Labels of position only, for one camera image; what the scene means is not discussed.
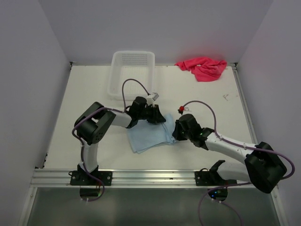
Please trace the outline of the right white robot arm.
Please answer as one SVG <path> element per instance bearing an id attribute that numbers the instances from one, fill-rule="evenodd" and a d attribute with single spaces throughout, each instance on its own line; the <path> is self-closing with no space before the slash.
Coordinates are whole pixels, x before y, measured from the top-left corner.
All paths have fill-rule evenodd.
<path id="1" fill-rule="evenodd" d="M 287 172 L 286 166 L 267 143 L 254 145 L 233 139 L 226 141 L 214 129 L 201 127 L 192 114 L 182 115 L 175 121 L 172 135 L 177 141 L 189 140 L 196 147 L 238 161 L 237 164 L 219 161 L 209 170 L 210 181 L 215 185 L 225 180 L 240 180 L 268 194 Z"/>

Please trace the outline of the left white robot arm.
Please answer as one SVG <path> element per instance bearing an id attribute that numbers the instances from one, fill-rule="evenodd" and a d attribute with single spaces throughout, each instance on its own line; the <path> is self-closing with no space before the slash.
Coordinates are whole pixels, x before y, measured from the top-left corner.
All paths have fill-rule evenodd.
<path id="1" fill-rule="evenodd" d="M 110 126 L 126 129 L 135 127 L 138 121 L 152 125 L 166 122 L 159 106 L 145 97 L 136 97 L 130 106 L 123 111 L 105 107 L 94 102 L 76 121 L 72 135 L 81 143 L 80 163 L 77 174 L 72 178 L 87 185 L 103 184 L 98 172 L 98 143 L 103 139 Z"/>

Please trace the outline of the light blue towel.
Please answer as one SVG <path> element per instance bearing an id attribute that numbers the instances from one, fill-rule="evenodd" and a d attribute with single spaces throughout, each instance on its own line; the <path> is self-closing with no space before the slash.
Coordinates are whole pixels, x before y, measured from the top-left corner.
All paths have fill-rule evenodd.
<path id="1" fill-rule="evenodd" d="M 151 124 L 146 120 L 138 121 L 137 125 L 127 130 L 127 136 L 133 153 L 143 153 L 160 145 L 173 145 L 176 139 L 172 136 L 175 129 L 173 116 L 164 115 L 166 122 Z"/>

